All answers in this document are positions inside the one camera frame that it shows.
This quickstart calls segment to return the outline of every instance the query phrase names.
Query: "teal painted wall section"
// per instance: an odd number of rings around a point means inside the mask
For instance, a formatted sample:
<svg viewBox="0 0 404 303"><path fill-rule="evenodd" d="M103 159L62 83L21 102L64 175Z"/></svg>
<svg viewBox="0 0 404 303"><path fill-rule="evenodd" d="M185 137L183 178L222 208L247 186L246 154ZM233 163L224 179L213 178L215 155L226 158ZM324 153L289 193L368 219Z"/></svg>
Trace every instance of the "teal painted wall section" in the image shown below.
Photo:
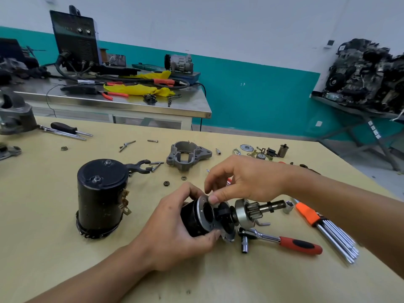
<svg viewBox="0 0 404 303"><path fill-rule="evenodd" d="M35 52L40 64L54 62L58 55L53 34L0 27L0 37L16 38L22 46L46 50ZM138 62L162 66L164 55L175 53L108 41L101 41L100 46L126 55L129 66ZM200 55L192 59L195 71L202 73L200 82L206 87L212 109L212 118L204 119L204 125L304 137L319 137L341 127L331 107L309 98L318 73ZM315 126L317 121L323 122L321 127ZM401 127L381 120L380 133L387 136ZM362 142L374 140L364 126L356 132ZM336 139L349 137L341 134Z"/></svg>

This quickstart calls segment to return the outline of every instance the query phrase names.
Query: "person's right hand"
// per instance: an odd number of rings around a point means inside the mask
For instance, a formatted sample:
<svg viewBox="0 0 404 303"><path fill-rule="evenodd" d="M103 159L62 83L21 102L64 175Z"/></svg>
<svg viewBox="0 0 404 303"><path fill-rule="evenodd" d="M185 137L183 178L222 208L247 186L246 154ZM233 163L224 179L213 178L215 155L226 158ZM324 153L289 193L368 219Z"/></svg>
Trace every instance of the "person's right hand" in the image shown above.
<svg viewBox="0 0 404 303"><path fill-rule="evenodd" d="M264 161L248 156L232 155L213 167L205 180L205 193L211 204L235 198L268 202L286 194L290 174L303 169L284 163ZM227 178L233 176L231 185Z"/></svg>

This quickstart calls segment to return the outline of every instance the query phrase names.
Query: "mounting hole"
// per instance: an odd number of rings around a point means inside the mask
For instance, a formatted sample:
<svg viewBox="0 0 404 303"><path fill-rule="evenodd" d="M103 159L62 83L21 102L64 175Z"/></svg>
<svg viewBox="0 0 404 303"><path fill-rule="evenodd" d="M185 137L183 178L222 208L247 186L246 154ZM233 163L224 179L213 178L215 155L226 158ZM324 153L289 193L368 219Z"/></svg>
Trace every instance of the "mounting hole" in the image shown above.
<svg viewBox="0 0 404 303"><path fill-rule="evenodd" d="M205 203L203 205L203 214L205 216L206 221L208 221L209 223L213 222L213 209L210 206L209 203Z"/></svg>

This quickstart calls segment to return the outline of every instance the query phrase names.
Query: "person's left hand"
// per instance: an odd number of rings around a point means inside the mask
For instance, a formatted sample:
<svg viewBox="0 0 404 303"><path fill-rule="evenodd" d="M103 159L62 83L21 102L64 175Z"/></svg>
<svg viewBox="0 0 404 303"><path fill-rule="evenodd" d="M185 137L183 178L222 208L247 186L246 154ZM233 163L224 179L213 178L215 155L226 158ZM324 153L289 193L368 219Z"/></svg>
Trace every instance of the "person's left hand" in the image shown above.
<svg viewBox="0 0 404 303"><path fill-rule="evenodd" d="M147 245L152 270L168 270L179 261L205 254L213 249L220 237L219 230L191 237L181 220L181 208L190 197L197 199L204 193L189 182L160 200L146 225L129 246Z"/></svg>

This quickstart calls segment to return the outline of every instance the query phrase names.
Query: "yellow cloth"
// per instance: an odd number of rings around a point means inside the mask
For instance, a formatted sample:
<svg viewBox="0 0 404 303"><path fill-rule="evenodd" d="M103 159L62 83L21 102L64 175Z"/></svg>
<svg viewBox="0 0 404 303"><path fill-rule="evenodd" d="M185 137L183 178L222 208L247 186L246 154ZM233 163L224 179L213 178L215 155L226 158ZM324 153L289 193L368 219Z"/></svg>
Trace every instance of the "yellow cloth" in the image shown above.
<svg viewBox="0 0 404 303"><path fill-rule="evenodd" d="M146 73L146 74L138 74L137 76L120 76L128 79L133 79L135 77L142 79L168 79L171 74L171 71L163 71L161 73Z"/></svg>
<svg viewBox="0 0 404 303"><path fill-rule="evenodd" d="M104 88L109 92L117 92L121 94L132 94L134 96L144 96L145 94L155 94L157 96L172 96L175 95L175 92L170 90L167 87L163 87L161 89L157 89L156 87L144 86L141 84L125 86L125 85L114 85L114 86L105 86Z"/></svg>

